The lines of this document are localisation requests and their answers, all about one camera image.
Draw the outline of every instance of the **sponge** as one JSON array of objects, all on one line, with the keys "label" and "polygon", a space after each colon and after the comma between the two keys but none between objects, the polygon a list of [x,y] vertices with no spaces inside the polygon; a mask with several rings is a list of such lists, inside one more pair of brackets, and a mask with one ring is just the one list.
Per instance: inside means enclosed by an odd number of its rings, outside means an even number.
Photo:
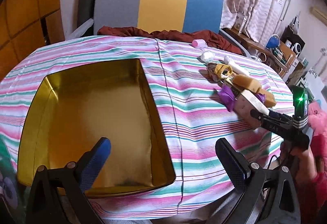
[{"label": "sponge", "polygon": [[247,75],[238,74],[233,78],[233,84],[236,84],[244,89],[250,90],[253,93],[259,93],[261,84],[258,80]]},{"label": "sponge", "polygon": [[273,93],[270,93],[269,91],[267,91],[267,90],[265,90],[263,88],[259,90],[259,93],[265,95],[264,105],[267,108],[271,108],[271,107],[276,106],[276,100],[275,100],[275,97],[274,97]]}]

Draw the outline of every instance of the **chair backrest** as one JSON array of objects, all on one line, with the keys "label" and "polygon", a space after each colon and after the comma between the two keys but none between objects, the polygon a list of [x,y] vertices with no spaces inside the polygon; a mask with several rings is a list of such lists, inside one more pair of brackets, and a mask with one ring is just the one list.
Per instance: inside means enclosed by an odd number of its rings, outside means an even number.
[{"label": "chair backrest", "polygon": [[223,0],[95,0],[94,34],[103,26],[147,32],[219,32]]}]

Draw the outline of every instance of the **table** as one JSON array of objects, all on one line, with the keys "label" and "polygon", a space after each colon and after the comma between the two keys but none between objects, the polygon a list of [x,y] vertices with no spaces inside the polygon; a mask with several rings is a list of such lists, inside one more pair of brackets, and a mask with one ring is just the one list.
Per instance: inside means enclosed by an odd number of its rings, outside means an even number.
[{"label": "table", "polygon": [[[228,55],[246,68],[274,94],[275,111],[294,114],[293,95],[272,68],[227,51],[208,50],[215,53],[215,61]],[[249,162],[262,166],[273,154],[279,155],[282,138],[263,128],[252,130],[220,103],[221,88],[198,60],[202,52],[184,42],[113,36],[79,38],[37,49],[0,82],[0,141],[10,155],[7,165],[17,170],[27,111],[46,75],[93,62],[138,58],[159,113],[176,180],[134,196],[90,199],[92,207],[102,218],[137,220],[190,212],[221,198],[233,186],[215,154],[218,138],[226,138]],[[4,160],[0,159],[0,170]]]},{"label": "table", "polygon": [[272,52],[267,49],[265,46],[260,44],[259,42],[255,42],[252,39],[248,38],[244,34],[239,33],[235,28],[224,28],[224,31],[228,33],[231,37],[240,41],[240,43],[247,49],[255,49],[257,52],[264,53],[267,57],[269,57],[276,65],[282,68],[284,71],[288,71],[288,67],[279,61]]}]

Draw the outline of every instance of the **chair armrest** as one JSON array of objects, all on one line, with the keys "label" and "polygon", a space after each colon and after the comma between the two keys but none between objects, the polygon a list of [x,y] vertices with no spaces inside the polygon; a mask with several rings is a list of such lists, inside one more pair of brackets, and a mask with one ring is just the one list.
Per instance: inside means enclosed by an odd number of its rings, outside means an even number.
[{"label": "chair armrest", "polygon": [[232,38],[230,35],[228,35],[225,31],[223,31],[222,29],[219,29],[218,34],[223,36],[226,40],[228,40],[229,43],[238,47],[241,50],[241,52],[243,53],[243,56],[246,56],[247,58],[251,59],[250,53],[241,44],[239,44],[234,38]]},{"label": "chair armrest", "polygon": [[79,38],[81,36],[83,36],[83,34],[90,28],[93,26],[94,20],[92,18],[90,18],[89,20],[87,20],[86,22],[84,22],[83,24],[81,24],[77,29],[75,29],[70,35],[68,35],[68,37],[66,38],[66,40],[70,40],[70,39],[75,39],[75,38]]}]

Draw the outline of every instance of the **gold tray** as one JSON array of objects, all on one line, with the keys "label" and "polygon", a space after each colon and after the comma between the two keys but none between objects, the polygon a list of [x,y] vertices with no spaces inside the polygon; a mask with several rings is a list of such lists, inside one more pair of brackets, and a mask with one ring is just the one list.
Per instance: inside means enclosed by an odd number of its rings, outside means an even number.
[{"label": "gold tray", "polygon": [[78,161],[101,137],[111,154],[88,197],[134,194],[175,180],[166,139],[139,59],[97,62],[47,75],[28,110],[18,180]]}]

